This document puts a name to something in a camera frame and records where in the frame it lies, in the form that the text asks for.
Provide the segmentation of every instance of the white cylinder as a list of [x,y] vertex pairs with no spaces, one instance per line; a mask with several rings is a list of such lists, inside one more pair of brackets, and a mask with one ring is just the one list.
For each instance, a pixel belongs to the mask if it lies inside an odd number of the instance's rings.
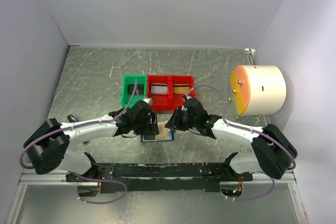
[[230,85],[239,115],[276,113],[286,98],[286,83],[276,66],[237,66]]

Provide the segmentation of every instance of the gray wall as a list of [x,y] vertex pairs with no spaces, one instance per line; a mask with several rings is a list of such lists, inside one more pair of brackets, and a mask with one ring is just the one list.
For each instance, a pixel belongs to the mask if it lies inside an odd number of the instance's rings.
[[288,95],[271,117],[298,150],[296,175],[310,223],[336,219],[336,0],[284,0],[257,48]]
[[282,0],[46,0],[71,45],[256,48]]
[[44,0],[0,0],[0,223],[11,204],[22,144],[46,119],[66,52]]

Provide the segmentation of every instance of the marble surface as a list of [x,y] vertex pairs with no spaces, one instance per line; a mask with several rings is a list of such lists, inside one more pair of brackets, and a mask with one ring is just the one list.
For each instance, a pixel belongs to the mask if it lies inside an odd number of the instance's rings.
[[[98,118],[121,108],[124,74],[189,74],[195,85],[212,84],[227,93],[228,78],[236,65],[249,65],[243,50],[193,49],[93,49],[72,47],[68,54],[49,118],[67,122],[73,114],[79,120]],[[196,90],[196,97],[209,114],[221,115],[227,106],[209,88]],[[165,121],[170,114],[159,115]],[[227,118],[252,126],[265,126],[258,116]],[[79,144],[73,151],[85,151],[97,162],[165,163],[222,162],[232,152],[246,152],[242,145],[214,140],[190,132],[178,132],[174,141],[140,143],[140,137],[106,137]]]

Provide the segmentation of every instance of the yellow panel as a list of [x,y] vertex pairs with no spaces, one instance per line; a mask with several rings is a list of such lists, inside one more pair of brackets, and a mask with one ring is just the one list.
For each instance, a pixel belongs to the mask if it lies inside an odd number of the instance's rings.
[[243,95],[240,90],[240,85],[238,84],[238,79],[235,71],[232,71],[230,75],[230,85],[231,89],[237,90],[237,93],[233,94],[235,98],[235,103],[239,115],[243,115],[247,109],[247,106],[244,102]]

